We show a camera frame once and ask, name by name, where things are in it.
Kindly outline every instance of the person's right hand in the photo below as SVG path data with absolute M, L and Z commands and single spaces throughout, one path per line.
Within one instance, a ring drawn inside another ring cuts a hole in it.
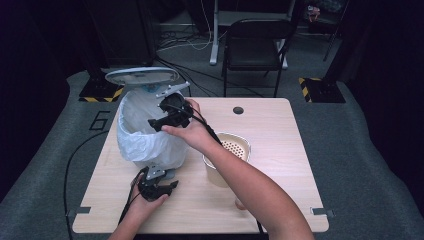
M 191 107 L 193 108 L 194 116 L 202 119 L 199 115 L 200 106 L 193 99 L 186 99 Z M 186 128 L 181 127 L 172 127 L 172 126 L 162 126 L 162 131 L 180 137 L 184 139 L 184 141 L 190 145 L 192 148 L 203 152 L 205 148 L 210 146 L 210 144 L 216 143 L 216 141 L 211 137 L 211 135 L 206 130 L 205 126 L 192 118 L 190 124 Z

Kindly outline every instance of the person's arm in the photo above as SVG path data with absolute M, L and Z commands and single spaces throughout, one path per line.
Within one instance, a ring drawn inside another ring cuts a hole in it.
M 200 112 L 195 101 L 188 101 Z M 314 239 L 290 196 L 267 175 L 217 143 L 200 122 L 193 119 L 187 128 L 163 126 L 162 130 L 183 138 L 213 163 L 243 205 L 265 227 L 270 239 Z
M 124 219 L 122 219 L 122 222 L 109 237 L 109 240 L 134 239 L 141 225 L 169 197 L 167 194 L 164 194 L 155 201 L 148 202 L 140 195 L 140 192 L 136 186 L 137 184 L 135 184 L 133 187 L 133 193 L 131 197 L 131 199 L 134 199 L 134 201 L 132 201 Z

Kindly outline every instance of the black hole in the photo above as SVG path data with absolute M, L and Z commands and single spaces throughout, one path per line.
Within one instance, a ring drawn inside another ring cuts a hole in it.
M 244 112 L 244 109 L 242 107 L 235 107 L 233 108 L 233 112 L 235 114 L 242 114 Z

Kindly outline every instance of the yellow and black tape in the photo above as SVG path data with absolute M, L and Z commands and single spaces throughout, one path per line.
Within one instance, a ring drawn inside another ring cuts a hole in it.
M 118 86 L 113 96 L 110 97 L 80 97 L 81 102 L 116 102 L 121 96 L 124 86 Z

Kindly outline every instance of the person's hand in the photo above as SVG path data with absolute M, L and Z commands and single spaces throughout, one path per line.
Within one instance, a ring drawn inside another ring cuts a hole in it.
M 168 194 L 163 194 L 155 201 L 149 202 L 146 199 L 144 199 L 140 191 L 138 190 L 138 182 L 140 181 L 142 176 L 140 176 L 136 184 L 134 184 L 132 196 L 131 199 L 133 199 L 128 212 L 125 216 L 125 218 L 130 218 L 131 221 L 134 221 L 134 223 L 137 223 L 139 226 L 141 226 L 152 213 L 160 207 L 166 199 L 168 199 Z
M 186 99 L 191 107 L 193 108 L 193 114 L 197 118 L 201 118 L 200 116 L 200 106 L 193 99 Z M 162 126 L 162 131 L 180 137 L 184 139 L 184 141 L 193 147 L 194 149 L 202 152 L 205 148 L 210 146 L 210 144 L 216 143 L 216 141 L 211 137 L 211 135 L 206 130 L 205 126 L 197 121 L 196 119 L 192 119 L 190 124 L 186 128 L 181 127 L 172 127 L 172 126 Z
M 150 215 L 160 207 L 168 195 L 164 194 L 153 202 L 149 202 L 140 195 L 138 190 L 138 182 L 141 176 L 136 180 L 132 189 L 131 205 L 125 214 L 124 219 L 109 237 L 109 240 L 125 240 L 133 239 L 140 229 L 141 225 L 149 218 Z

